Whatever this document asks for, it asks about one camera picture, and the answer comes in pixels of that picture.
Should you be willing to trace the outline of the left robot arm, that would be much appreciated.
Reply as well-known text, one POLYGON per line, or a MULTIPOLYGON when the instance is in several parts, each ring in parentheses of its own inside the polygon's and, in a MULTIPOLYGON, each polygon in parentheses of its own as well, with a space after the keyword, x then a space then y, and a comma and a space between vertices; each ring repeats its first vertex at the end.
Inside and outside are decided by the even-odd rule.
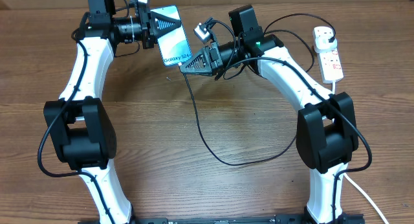
POLYGON ((56 176, 42 161, 45 143, 51 139, 58 159, 71 169, 62 177, 80 177, 91 193, 100 216, 97 223, 137 222, 116 174, 116 132, 102 104, 102 93, 118 44, 137 42, 150 49, 160 44, 161 37, 182 27, 176 6, 150 9, 148 2, 128 0, 125 10, 132 8, 135 14, 117 17, 114 0, 88 0, 89 11, 71 34, 77 46, 71 77, 59 98, 43 108, 47 130, 39 144, 39 169, 56 176))

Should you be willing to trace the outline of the blue Galaxy smartphone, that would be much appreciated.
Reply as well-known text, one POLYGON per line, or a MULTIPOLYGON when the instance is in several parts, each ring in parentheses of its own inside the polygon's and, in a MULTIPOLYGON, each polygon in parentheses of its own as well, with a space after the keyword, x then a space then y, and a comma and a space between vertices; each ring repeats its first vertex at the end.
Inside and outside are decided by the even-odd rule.
MULTIPOLYGON (((164 15, 181 20, 178 8, 174 5, 152 9, 151 15, 164 15)), ((157 38, 157 42, 165 66, 185 63, 192 57, 190 44, 182 22, 180 28, 171 31, 161 38, 157 38)))

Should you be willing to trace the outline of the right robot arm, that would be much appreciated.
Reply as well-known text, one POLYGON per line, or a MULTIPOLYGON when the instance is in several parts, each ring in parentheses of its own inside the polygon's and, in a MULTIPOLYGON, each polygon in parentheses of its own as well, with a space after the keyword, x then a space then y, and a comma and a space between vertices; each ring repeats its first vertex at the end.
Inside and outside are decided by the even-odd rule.
POLYGON ((347 93, 334 94, 313 80, 292 58, 273 32, 259 25, 250 5, 229 13, 227 27, 233 40, 220 45, 213 33, 214 18, 199 23, 194 32, 205 43, 196 55, 180 66, 189 74, 220 79, 232 67, 250 67, 271 82, 298 115, 293 139, 301 160, 310 170, 310 196, 302 215, 280 215, 276 223, 362 223, 362 216, 341 208, 342 179, 358 149, 354 105, 347 93))

